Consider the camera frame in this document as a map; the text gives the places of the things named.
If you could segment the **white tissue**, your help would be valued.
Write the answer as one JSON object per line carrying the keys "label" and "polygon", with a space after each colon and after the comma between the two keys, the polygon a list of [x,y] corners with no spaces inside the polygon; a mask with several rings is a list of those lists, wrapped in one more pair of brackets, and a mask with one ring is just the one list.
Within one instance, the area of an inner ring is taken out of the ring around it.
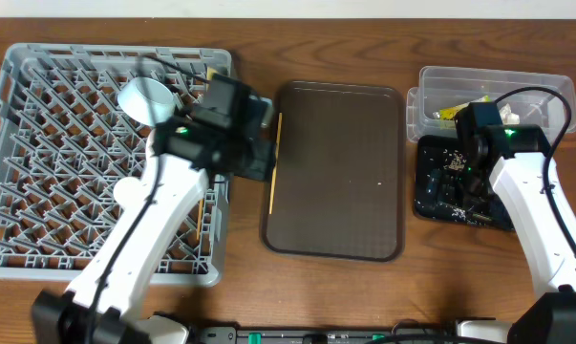
{"label": "white tissue", "polygon": [[505,104],[500,109],[501,121],[504,125],[517,125],[520,123],[520,116],[513,113],[509,104]]}

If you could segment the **green orange snack wrapper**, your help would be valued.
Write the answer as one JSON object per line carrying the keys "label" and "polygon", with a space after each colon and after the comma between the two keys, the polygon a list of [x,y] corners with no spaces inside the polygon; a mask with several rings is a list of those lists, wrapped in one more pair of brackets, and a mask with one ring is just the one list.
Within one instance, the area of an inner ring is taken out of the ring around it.
{"label": "green orange snack wrapper", "polygon": [[449,107],[449,108],[444,108],[444,109],[440,109],[437,110],[433,113],[433,118],[434,119],[439,119],[439,120],[453,120],[454,117],[456,116],[456,114],[465,109],[470,103],[473,102],[490,102],[491,98],[489,96],[483,96],[465,103],[461,103],[459,105],[455,105],[453,107]]}

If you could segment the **yellow plate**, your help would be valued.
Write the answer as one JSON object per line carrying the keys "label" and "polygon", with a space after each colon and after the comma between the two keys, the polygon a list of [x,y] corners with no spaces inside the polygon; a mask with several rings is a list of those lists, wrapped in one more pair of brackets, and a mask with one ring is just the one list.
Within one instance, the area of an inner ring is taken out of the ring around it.
{"label": "yellow plate", "polygon": [[218,72],[218,71],[217,71],[216,69],[214,69],[214,68],[212,68],[212,67],[208,67],[208,68],[206,69],[206,79],[207,79],[208,81],[211,81],[212,78],[213,78],[213,76],[214,76],[217,72]]}

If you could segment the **light blue bowl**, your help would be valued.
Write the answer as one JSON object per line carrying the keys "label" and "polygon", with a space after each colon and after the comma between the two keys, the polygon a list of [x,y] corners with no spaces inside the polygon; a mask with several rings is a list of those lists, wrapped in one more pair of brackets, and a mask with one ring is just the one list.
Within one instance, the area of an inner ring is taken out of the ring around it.
{"label": "light blue bowl", "polygon": [[174,114],[173,93],[149,77],[135,77],[117,94],[117,103],[131,119],[148,126],[166,122]]}

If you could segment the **white cup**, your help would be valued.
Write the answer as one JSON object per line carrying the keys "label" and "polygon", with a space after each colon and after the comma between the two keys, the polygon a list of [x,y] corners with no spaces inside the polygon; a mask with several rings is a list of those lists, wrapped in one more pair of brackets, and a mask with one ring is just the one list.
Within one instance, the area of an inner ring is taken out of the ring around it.
{"label": "white cup", "polygon": [[145,197],[143,183],[135,177],[123,178],[116,183],[113,195],[121,208],[129,209],[143,202]]}

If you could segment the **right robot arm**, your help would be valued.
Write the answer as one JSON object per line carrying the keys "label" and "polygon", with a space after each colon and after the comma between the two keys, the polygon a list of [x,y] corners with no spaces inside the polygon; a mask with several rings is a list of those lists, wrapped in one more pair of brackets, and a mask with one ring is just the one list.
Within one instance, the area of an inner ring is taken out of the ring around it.
{"label": "right robot arm", "polygon": [[513,324],[463,320],[458,335],[500,343],[576,343],[576,218],[543,130],[504,125],[493,102],[469,104],[455,123],[466,156],[465,192],[501,200],[538,297]]}

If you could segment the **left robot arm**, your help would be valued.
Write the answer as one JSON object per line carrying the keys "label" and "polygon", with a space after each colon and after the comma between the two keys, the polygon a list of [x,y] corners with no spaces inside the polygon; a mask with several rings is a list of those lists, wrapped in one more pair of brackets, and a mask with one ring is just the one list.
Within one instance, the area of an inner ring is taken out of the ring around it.
{"label": "left robot arm", "polygon": [[140,178],[120,180],[122,208],[109,237],[62,295],[41,291],[32,304],[39,343],[184,343],[190,335],[167,316],[140,319],[151,278],[181,223],[213,177],[268,181],[275,145],[262,138],[272,102],[226,75],[207,80],[203,100],[185,116],[169,88],[135,77],[118,93],[125,114],[152,128]]}

